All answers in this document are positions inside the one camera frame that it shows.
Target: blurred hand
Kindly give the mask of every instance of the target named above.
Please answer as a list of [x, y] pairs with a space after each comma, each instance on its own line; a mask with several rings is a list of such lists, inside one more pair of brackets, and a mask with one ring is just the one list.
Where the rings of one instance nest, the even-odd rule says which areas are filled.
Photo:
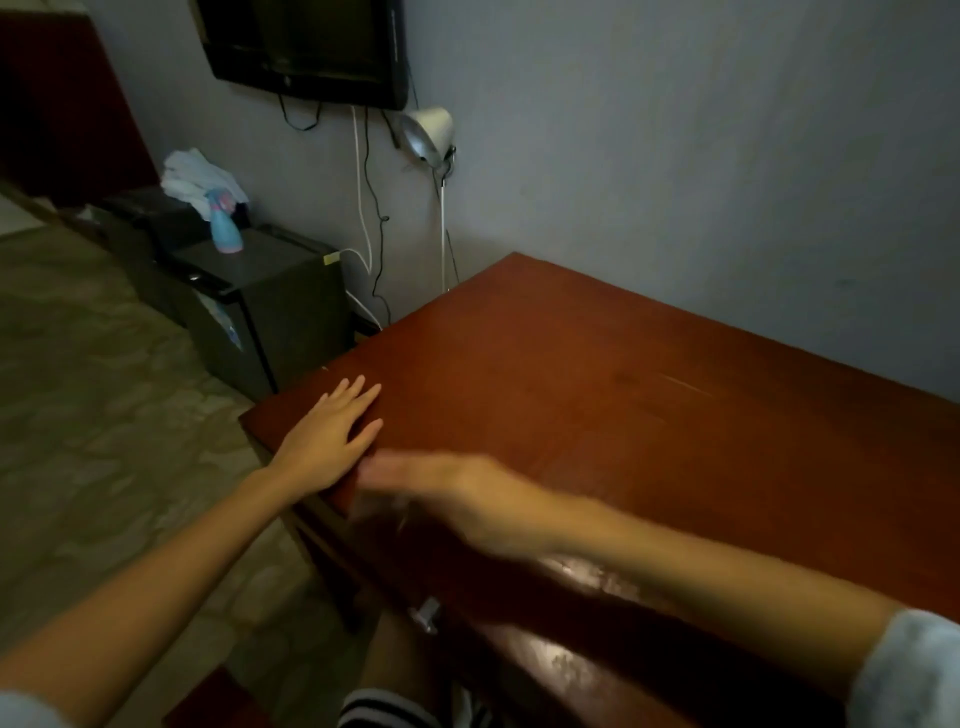
[[367, 411], [380, 385], [364, 394], [365, 379], [340, 382], [323, 395], [283, 440], [268, 471], [291, 488], [292, 502], [329, 488], [346, 473], [376, 439], [383, 420], [374, 420], [348, 442], [350, 428]]
[[537, 558], [561, 547], [568, 498], [484, 455], [381, 451], [360, 464], [358, 485], [412, 497], [475, 548]]

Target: television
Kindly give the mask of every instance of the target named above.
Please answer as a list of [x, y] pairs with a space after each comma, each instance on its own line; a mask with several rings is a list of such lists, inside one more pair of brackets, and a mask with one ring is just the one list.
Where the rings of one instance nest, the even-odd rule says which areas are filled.
[[213, 75], [301, 99], [403, 109], [402, 0], [190, 0]]

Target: wooden desk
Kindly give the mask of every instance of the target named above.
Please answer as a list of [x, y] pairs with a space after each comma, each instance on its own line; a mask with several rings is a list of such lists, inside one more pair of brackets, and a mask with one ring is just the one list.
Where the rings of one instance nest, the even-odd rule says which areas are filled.
[[[366, 420], [384, 418], [382, 447], [488, 452], [548, 487], [960, 618], [955, 404], [511, 255], [242, 424], [269, 457], [359, 374], [383, 383]], [[528, 724], [843, 721], [615, 574], [497, 562], [430, 522], [347, 527], [353, 494], [350, 475], [288, 519], [333, 590], [349, 579], [327, 557], [397, 605], [435, 596], [438, 652]]]

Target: black cable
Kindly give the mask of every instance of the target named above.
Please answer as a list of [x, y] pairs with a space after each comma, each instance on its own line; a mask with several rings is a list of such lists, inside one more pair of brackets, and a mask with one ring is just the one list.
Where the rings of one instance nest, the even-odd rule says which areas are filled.
[[394, 131], [394, 125], [390, 123], [390, 117], [387, 116], [387, 111], [385, 109], [380, 110], [380, 115], [383, 117], [383, 123], [387, 125], [387, 129], [390, 130], [390, 140], [394, 142], [394, 149], [400, 148], [400, 140], [396, 138], [396, 132]]
[[417, 98], [417, 85], [414, 83], [414, 69], [410, 67], [410, 59], [407, 59], [407, 77], [410, 79], [410, 90], [414, 92], [414, 106], [420, 108], [420, 99]]
[[283, 109], [283, 120], [287, 122], [287, 126], [291, 129], [296, 129], [298, 132], [309, 132], [311, 129], [316, 129], [317, 125], [320, 124], [320, 110], [324, 107], [323, 102], [317, 102], [317, 118], [313, 120], [313, 124], [308, 127], [295, 127], [290, 123], [290, 118], [287, 116], [287, 105], [283, 103], [283, 96], [277, 94], [276, 98], [280, 100], [280, 108]]
[[[433, 176], [433, 191], [437, 194], [437, 202], [440, 201], [440, 184], [437, 182], [437, 170], [431, 169], [430, 174]], [[457, 285], [460, 285], [460, 271], [457, 270], [457, 256], [453, 254], [453, 243], [450, 241], [450, 230], [444, 230], [446, 233], [446, 246], [450, 250], [450, 260], [453, 261], [453, 275], [457, 279]]]
[[363, 137], [364, 141], [367, 142], [367, 153], [363, 157], [363, 176], [367, 180], [367, 189], [370, 190], [370, 194], [373, 196], [373, 206], [376, 208], [376, 217], [380, 221], [380, 269], [376, 272], [376, 278], [373, 279], [373, 291], [372, 295], [376, 299], [380, 299], [383, 302], [383, 307], [387, 309], [387, 326], [393, 322], [393, 314], [390, 312], [390, 304], [387, 303], [387, 300], [383, 296], [379, 296], [376, 292], [376, 285], [380, 282], [380, 276], [383, 275], [383, 224], [390, 220], [389, 215], [380, 214], [380, 201], [376, 197], [376, 192], [373, 191], [373, 185], [370, 183], [370, 173], [367, 171], [367, 162], [370, 159], [370, 107], [364, 107], [363, 110]]

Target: spray bottle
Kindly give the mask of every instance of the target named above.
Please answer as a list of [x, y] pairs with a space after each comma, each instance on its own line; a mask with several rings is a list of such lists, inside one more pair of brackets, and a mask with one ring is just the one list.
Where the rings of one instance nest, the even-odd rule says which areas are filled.
[[221, 253], [239, 253], [243, 250], [243, 237], [230, 217], [235, 209], [233, 200], [224, 189], [211, 189], [206, 193], [210, 203], [210, 237]]

